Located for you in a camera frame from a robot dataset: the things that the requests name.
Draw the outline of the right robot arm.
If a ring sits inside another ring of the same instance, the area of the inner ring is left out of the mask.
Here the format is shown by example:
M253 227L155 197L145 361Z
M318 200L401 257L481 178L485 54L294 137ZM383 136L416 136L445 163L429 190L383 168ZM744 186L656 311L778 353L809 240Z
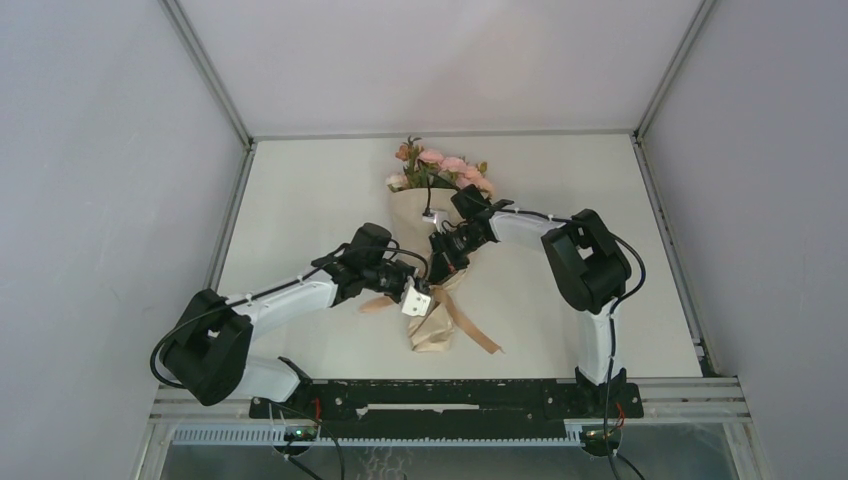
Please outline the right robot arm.
M628 259L635 251L592 209L561 218L518 208L511 200L491 202L475 186L458 190L451 202L461 220L456 225L436 221L428 237L428 282L442 284L456 276L488 243L544 253L559 294L580 315L579 406L589 415L605 415L617 403L615 386L626 379L615 327L620 305L633 294L626 283L632 275Z

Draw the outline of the pink fake rose sprig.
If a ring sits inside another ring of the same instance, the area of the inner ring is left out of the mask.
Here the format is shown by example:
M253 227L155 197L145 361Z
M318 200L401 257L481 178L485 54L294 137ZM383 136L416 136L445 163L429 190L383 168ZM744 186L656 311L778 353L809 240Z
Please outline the pink fake rose sprig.
M390 192L396 193L426 186L428 168L420 159L424 152L424 147L420 144L421 140L421 137L409 136L396 150L395 158L401 162L402 167L398 173L392 173L386 179L386 186Z

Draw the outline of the tan ribbon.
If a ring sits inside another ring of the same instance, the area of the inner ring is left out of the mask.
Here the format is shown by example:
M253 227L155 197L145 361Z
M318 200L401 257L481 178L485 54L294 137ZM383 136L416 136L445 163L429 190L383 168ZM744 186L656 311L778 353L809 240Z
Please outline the tan ribbon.
M462 331L488 354L502 352L502 347L480 330L452 297L462 279L446 286L431 288L433 303L424 317L408 317L407 337L416 353L443 352L450 349L453 335Z

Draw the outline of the pink fake rose stem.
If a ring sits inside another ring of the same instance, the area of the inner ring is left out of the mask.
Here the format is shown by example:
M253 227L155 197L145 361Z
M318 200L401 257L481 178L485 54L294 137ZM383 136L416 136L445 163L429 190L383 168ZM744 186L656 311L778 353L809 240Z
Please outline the pink fake rose stem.
M445 156L433 149L423 150L418 161L436 178L460 189L469 185L477 187L484 196L495 194L494 184L487 179L489 164L486 161L471 163L464 157Z

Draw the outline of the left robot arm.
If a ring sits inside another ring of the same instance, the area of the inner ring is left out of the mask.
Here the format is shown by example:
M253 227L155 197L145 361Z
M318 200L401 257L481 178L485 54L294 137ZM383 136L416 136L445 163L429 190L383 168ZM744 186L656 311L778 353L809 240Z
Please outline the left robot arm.
M391 233L365 223L351 241L311 261L308 271L257 292L197 292L175 326L153 347L152 376L188 391L201 405L233 395L264 398L290 417L311 407L305 374L286 359L254 353L257 339L311 312L331 309L365 290L394 304L423 296L427 259L400 248Z

